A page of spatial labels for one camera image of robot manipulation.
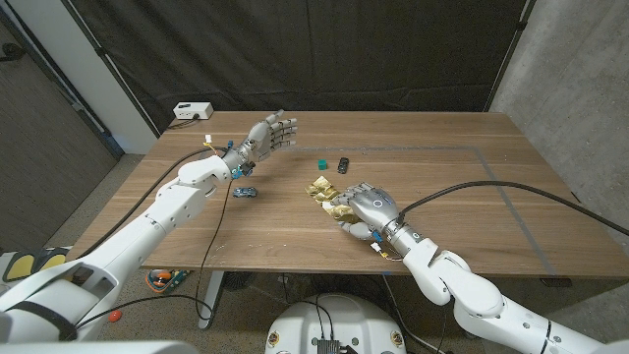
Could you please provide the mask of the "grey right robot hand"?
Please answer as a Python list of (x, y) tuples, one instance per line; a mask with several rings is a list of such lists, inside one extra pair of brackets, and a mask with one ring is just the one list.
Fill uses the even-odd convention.
[(373, 233), (382, 236), (385, 226), (399, 215), (397, 204), (391, 196), (365, 182), (348, 187), (330, 204), (352, 209), (359, 221), (343, 222), (341, 228), (360, 240), (373, 238)]

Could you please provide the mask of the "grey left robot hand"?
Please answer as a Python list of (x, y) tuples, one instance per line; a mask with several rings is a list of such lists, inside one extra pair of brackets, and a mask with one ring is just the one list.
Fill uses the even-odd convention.
[(240, 152), (247, 162), (261, 162), (275, 150), (295, 143), (297, 119), (282, 120), (283, 113), (280, 109), (253, 125), (240, 145)]

